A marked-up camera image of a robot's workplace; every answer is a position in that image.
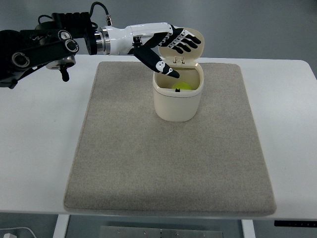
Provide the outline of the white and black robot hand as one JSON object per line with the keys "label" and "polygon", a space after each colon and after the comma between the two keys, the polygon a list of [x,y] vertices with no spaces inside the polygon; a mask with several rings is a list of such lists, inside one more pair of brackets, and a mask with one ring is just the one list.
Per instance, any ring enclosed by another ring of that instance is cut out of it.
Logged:
{"label": "white and black robot hand", "polygon": [[191,52],[202,43],[189,30],[165,22],[131,25],[124,29],[107,26],[106,31],[108,33],[105,43],[107,54],[134,55],[152,71],[174,78],[179,78],[179,73],[165,63],[152,49],[163,47],[183,54]]}

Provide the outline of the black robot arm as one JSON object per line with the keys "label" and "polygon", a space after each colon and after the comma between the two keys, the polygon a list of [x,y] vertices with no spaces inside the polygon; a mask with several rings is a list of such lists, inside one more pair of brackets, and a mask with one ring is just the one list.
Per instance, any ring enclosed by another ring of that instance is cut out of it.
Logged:
{"label": "black robot arm", "polygon": [[76,39],[84,39],[90,55],[106,51],[105,35],[91,21],[96,5],[105,11],[107,25],[112,24],[108,9],[94,2],[88,12],[53,13],[47,22],[39,22],[34,30],[2,30],[0,32],[0,85],[13,89],[19,80],[48,66],[69,80],[68,68],[75,65],[79,51]]}

